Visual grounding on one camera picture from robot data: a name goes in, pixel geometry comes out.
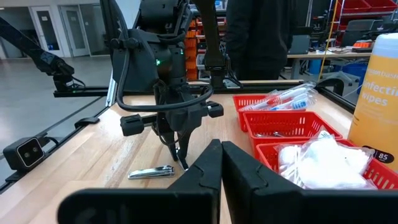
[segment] disinfecting wipes container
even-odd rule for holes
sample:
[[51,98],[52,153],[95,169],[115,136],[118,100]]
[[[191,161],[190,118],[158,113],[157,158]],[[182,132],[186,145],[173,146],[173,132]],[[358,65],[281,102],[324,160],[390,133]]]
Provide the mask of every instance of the disinfecting wipes container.
[[398,171],[398,33],[374,44],[348,139]]

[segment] red basket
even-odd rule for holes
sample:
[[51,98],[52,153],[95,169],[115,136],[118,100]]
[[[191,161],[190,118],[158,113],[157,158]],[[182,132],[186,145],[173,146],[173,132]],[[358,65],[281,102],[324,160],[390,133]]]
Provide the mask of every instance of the red basket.
[[[256,151],[256,146],[258,144],[308,141],[319,132],[322,126],[324,126],[330,134],[334,135],[335,139],[343,138],[340,133],[314,112],[245,112],[243,118],[249,130],[250,142],[256,159],[259,158],[258,152]],[[285,137],[256,136],[257,134],[272,136],[274,132],[278,132]]]
[[365,0],[371,8],[369,12],[392,12],[398,8],[391,0]]
[[243,132],[247,132],[248,128],[246,127],[246,123],[244,122],[243,113],[247,113],[247,111],[239,111],[241,108],[244,108],[247,105],[251,105],[254,103],[260,103],[266,97],[266,94],[263,95],[235,95],[233,96],[234,104],[236,112],[238,113],[238,123],[241,126]]
[[[338,1],[336,16],[340,17],[341,5],[343,0]],[[361,13],[368,12],[371,6],[365,0],[345,0],[343,13]]]
[[[337,139],[336,141],[346,146],[355,146],[345,139]],[[306,141],[284,142],[284,144],[296,145],[303,145],[305,143]],[[280,143],[260,144],[256,147],[256,151],[260,155],[260,162],[276,173],[279,172],[279,166],[278,152],[275,150],[275,147],[279,144]],[[398,189],[398,174],[375,158],[369,163],[363,177],[371,179],[378,189]]]

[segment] person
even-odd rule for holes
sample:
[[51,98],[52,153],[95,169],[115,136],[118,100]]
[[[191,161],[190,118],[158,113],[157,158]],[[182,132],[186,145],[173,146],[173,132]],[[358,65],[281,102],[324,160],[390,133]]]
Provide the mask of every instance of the person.
[[239,80],[277,80],[297,25],[296,0],[229,0],[226,50]]

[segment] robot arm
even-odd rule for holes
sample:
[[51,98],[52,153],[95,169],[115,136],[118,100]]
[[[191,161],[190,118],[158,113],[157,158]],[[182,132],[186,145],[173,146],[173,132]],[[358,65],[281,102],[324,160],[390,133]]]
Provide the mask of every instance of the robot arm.
[[19,32],[15,27],[10,25],[2,17],[0,17],[0,37],[6,39],[19,50],[27,54],[36,67],[49,76],[53,76],[57,91],[70,90],[77,88],[79,85],[73,83],[72,75],[75,69],[65,63],[58,56],[46,52],[40,46],[31,41],[23,33]]

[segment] black jacket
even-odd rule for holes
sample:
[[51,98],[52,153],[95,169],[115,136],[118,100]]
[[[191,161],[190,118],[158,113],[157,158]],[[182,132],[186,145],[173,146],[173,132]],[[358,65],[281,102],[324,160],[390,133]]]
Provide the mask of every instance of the black jacket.
[[281,70],[297,25],[295,0],[229,0],[225,37],[234,68]]

